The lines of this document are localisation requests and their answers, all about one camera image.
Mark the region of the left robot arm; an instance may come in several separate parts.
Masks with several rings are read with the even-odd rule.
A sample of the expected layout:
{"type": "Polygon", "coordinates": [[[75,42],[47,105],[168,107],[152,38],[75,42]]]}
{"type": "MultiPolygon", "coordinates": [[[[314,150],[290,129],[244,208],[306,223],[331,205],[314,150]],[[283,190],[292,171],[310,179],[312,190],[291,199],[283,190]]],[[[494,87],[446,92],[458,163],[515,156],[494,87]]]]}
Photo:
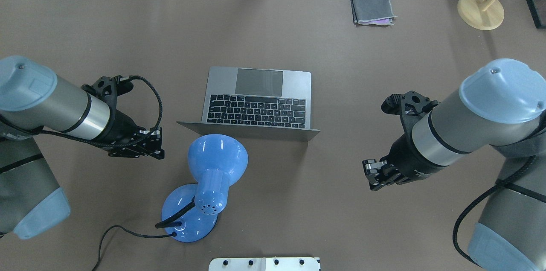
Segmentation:
{"type": "Polygon", "coordinates": [[[33,238],[71,213],[35,137],[47,134],[107,151],[111,157],[161,160],[163,106],[154,126],[138,126],[117,109],[117,98],[131,92],[141,76],[100,77],[80,87],[31,59],[12,55],[0,62],[1,236],[33,238]]]}

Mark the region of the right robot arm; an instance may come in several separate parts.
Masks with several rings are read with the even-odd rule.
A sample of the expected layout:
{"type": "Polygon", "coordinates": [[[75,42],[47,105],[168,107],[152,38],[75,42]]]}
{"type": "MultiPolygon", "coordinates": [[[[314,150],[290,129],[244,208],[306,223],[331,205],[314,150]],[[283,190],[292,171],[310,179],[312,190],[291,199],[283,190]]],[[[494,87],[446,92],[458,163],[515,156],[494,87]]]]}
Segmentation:
{"type": "Polygon", "coordinates": [[[380,160],[363,160],[370,189],[421,181],[484,146],[505,162],[490,189],[458,216],[452,242],[486,271],[545,269],[545,79],[500,58],[470,75],[445,100],[392,94],[381,110],[403,135],[380,160]]]}

